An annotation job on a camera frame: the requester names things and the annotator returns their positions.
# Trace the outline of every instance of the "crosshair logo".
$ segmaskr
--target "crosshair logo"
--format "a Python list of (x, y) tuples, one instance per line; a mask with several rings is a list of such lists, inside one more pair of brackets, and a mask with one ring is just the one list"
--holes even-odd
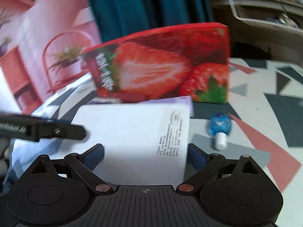
[(152, 190), (150, 190), (150, 189), (143, 189), (143, 190), (142, 190), (142, 192), (145, 193), (145, 194), (147, 194), (147, 193), (149, 193), (149, 192), (151, 192), (151, 191), (152, 191)]

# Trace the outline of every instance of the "geometric patterned tablecloth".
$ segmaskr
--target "geometric patterned tablecloth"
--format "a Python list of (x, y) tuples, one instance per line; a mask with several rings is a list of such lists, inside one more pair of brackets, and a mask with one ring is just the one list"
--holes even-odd
[[(33, 115), (71, 121), (78, 108), (96, 97), (86, 75), (57, 92)], [(233, 128), (228, 159), (250, 154), (282, 192), (284, 205), (279, 227), (303, 226), (303, 69), (290, 63), (230, 59), (228, 104), (194, 103), (188, 142), (213, 152), (207, 133), (211, 114), (229, 113)], [(17, 140), (9, 178), (18, 178), (39, 154), (55, 154), (59, 139), (40, 143)]]

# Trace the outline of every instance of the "blue bottle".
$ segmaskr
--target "blue bottle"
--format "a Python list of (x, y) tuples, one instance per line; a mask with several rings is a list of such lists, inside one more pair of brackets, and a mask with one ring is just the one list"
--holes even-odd
[(210, 117), (209, 133), (215, 138), (216, 150), (227, 147), (227, 136), (231, 131), (231, 118), (227, 114), (215, 114)]

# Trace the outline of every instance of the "teal curtain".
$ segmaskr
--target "teal curtain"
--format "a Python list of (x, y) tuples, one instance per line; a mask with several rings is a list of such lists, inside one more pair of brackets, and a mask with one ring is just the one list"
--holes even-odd
[(209, 0), (89, 0), (103, 42), (157, 27), (212, 22)]

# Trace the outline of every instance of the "strawberry box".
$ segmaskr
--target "strawberry box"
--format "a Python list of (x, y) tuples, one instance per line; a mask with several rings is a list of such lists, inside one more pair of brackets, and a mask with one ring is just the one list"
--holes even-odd
[(229, 34), (219, 23), (197, 23), (131, 34), (83, 52), (101, 97), (140, 102), (177, 96), (224, 103)]

